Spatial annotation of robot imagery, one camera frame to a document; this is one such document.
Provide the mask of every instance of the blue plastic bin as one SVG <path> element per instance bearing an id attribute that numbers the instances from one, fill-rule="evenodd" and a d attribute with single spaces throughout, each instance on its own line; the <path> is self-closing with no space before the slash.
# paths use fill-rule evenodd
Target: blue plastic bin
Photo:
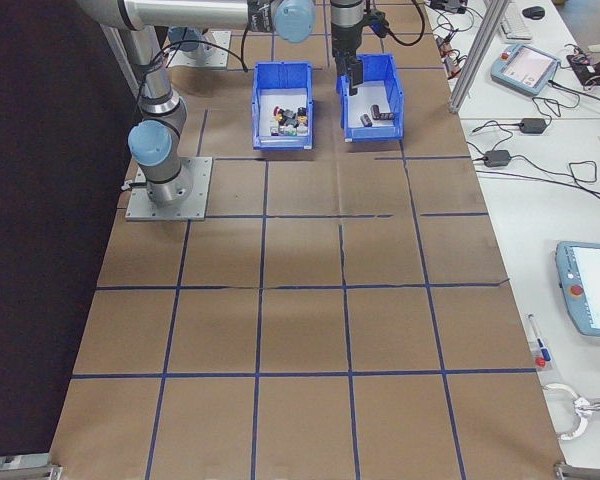
<path id="1" fill-rule="evenodd" d="M 258 62 L 253 76 L 253 95 L 251 97 L 251 120 L 254 150 L 310 150 L 313 148 L 313 87 L 311 82 L 311 64 L 308 62 Z M 308 135 L 272 136 L 269 129 L 261 131 L 261 115 L 267 123 L 273 117 L 273 107 L 266 108 L 264 103 L 271 102 L 272 91 L 289 90 L 306 93 L 306 105 L 285 105 L 285 93 L 280 93 L 277 106 L 281 108 L 307 108 Z"/>
<path id="2" fill-rule="evenodd" d="M 355 96 L 357 98 L 349 96 L 348 76 L 339 77 L 336 83 L 336 91 L 340 95 L 342 106 L 340 126 L 344 130 L 345 142 L 401 139 L 404 134 L 404 92 L 402 91 L 393 55 L 390 53 L 362 54 L 358 55 L 358 58 L 362 60 L 363 64 L 364 83 L 358 86 L 358 94 Z M 349 121 L 350 107 L 352 116 L 354 112 L 350 102 L 357 102 L 356 105 L 359 106 L 360 99 L 364 98 L 364 89 L 368 88 L 371 82 L 376 84 L 382 82 L 384 84 L 386 99 L 382 99 L 382 101 L 387 101 L 389 110 L 395 113 L 395 119 L 392 122 L 375 122 L 372 120 L 374 123 L 372 127 L 364 127 L 360 121 L 360 115 L 366 113 L 371 118 L 371 105 L 374 103 L 380 104 L 381 99 L 374 97 L 366 102 L 368 105 L 365 103 L 365 110 L 356 109 L 358 114 L 355 114 L 355 118 L 352 118 L 351 122 Z"/>

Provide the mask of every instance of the computer mouse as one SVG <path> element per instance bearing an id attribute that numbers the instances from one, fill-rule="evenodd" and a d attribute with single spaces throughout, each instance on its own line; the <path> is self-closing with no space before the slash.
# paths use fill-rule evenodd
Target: computer mouse
<path id="1" fill-rule="evenodd" d="M 525 8 L 522 11 L 522 15 L 531 20 L 540 20 L 541 18 L 544 18 L 544 8 L 540 6 Z"/>

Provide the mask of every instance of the red object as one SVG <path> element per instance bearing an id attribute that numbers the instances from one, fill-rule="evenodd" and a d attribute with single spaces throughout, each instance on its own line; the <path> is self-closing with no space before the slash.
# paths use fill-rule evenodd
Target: red object
<path id="1" fill-rule="evenodd" d="M 582 288 L 580 285 L 571 285 L 569 287 L 569 293 L 574 297 L 579 297 L 584 293 L 584 288 Z"/>

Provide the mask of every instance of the white table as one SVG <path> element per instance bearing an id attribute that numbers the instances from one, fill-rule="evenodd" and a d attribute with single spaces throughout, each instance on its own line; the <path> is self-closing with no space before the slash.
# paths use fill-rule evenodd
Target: white table
<path id="1" fill-rule="evenodd" d="M 516 3 L 521 9 L 541 5 L 546 10 L 541 21 L 525 20 L 534 36 L 532 45 L 561 58 L 571 53 L 564 45 L 575 43 L 573 37 L 549 0 L 516 0 Z M 482 0 L 471 2 L 471 6 L 484 12 Z M 431 10 L 428 14 L 435 26 L 437 14 Z M 460 28 L 470 22 L 468 15 L 449 15 L 449 18 Z M 452 46 L 463 54 L 468 53 L 476 32 L 477 26 L 458 33 Z M 471 133 L 486 120 L 516 123 L 523 117 L 540 116 L 528 97 L 491 81 L 491 59 L 497 58 L 504 48 L 506 44 L 498 34 L 460 110 L 467 140 L 483 151 L 507 136 L 498 128 Z M 556 80 L 570 88 L 581 89 L 570 70 L 560 70 Z M 594 92 L 600 96 L 599 87 Z M 542 95 L 566 104 L 573 102 L 571 96 L 555 89 L 547 88 Z M 514 137 L 498 148 L 507 149 L 512 155 L 525 155 L 545 169 L 561 172 L 567 172 L 569 162 L 594 160 L 598 165 L 599 182 L 593 187 L 600 190 L 600 102 L 583 97 L 578 109 L 564 111 L 563 117 L 554 119 L 540 136 L 523 135 L 516 128 L 512 130 Z M 471 151 L 474 158 L 480 157 L 475 150 Z M 482 164 L 476 168 L 487 170 Z M 513 160 L 502 171 L 552 178 L 520 159 Z M 584 175 L 586 170 L 578 171 Z M 532 332 L 524 319 L 526 314 L 533 313 L 554 359 L 554 370 L 540 373 L 541 382 L 561 380 L 590 399 L 600 398 L 600 338 L 583 336 L 575 329 L 558 288 L 554 262 L 559 241 L 600 243 L 600 201 L 584 192 L 547 183 L 496 175 L 480 174 L 479 177 L 525 330 L 532 340 Z M 570 400 L 553 392 L 545 397 L 556 430 L 570 429 L 575 421 L 573 411 L 569 410 Z M 568 463 L 600 468 L 600 413 L 594 414 L 582 437 L 561 442 L 561 447 Z"/>
<path id="2" fill-rule="evenodd" d="M 533 42 L 531 45 L 539 48 L 546 53 L 555 55 L 563 60 L 563 66 L 568 66 L 566 55 L 573 53 L 572 47 L 565 47 L 566 44 L 575 43 L 573 36 L 569 33 L 566 25 L 560 18 L 557 10 L 550 0 L 516 0 L 516 4 L 520 9 L 532 6 L 541 5 L 545 8 L 546 15 L 542 20 L 534 21 L 525 19 L 525 23 L 533 34 Z M 472 8 L 484 14 L 486 8 L 483 0 L 474 0 L 470 2 Z M 427 8 L 429 19 L 432 26 L 436 25 L 438 14 Z M 452 21 L 453 25 L 459 29 L 465 29 L 471 25 L 471 17 L 468 14 L 448 14 L 445 13 Z M 467 32 L 461 32 L 455 35 L 451 41 L 451 46 L 458 49 L 463 55 L 469 53 L 471 44 L 480 25 L 480 19 L 476 17 L 475 24 Z M 446 33 L 442 29 L 437 29 L 436 34 L 445 36 Z M 469 94 L 465 99 L 462 108 L 460 109 L 460 118 L 515 118 L 518 117 L 537 117 L 539 116 L 536 107 L 530 97 L 526 97 L 517 93 L 510 88 L 494 83 L 491 80 L 491 65 L 500 57 L 502 52 L 510 44 L 502 40 L 502 36 L 498 33 L 494 37 L 491 46 L 480 66 L 474 83 L 469 90 Z M 559 69 L 555 75 L 556 82 L 565 87 L 573 88 L 582 91 L 582 86 L 571 70 Z M 600 97 L 600 87 L 586 92 Z M 546 87 L 540 94 L 543 97 L 555 98 L 560 103 L 566 105 L 575 104 L 575 96 L 569 93 L 558 91 L 554 88 Z M 575 110 L 563 110 L 563 118 L 600 118 L 600 102 L 584 97 L 581 97 L 580 106 Z"/>

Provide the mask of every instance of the cardboard mat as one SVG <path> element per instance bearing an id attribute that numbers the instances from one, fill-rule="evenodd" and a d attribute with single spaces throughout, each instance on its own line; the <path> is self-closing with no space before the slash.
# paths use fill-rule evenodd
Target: cardboard mat
<path id="1" fill-rule="evenodd" d="M 386 10 L 418 30 L 412 6 Z M 180 153 L 215 158 L 209 216 L 127 223 L 121 197 L 52 448 L 67 479 L 553 478 L 433 38 L 365 36 L 400 67 L 405 138 L 345 144 L 328 13 L 302 45 L 247 41 L 251 64 L 313 63 L 312 151 L 252 150 L 251 73 L 171 72 Z"/>

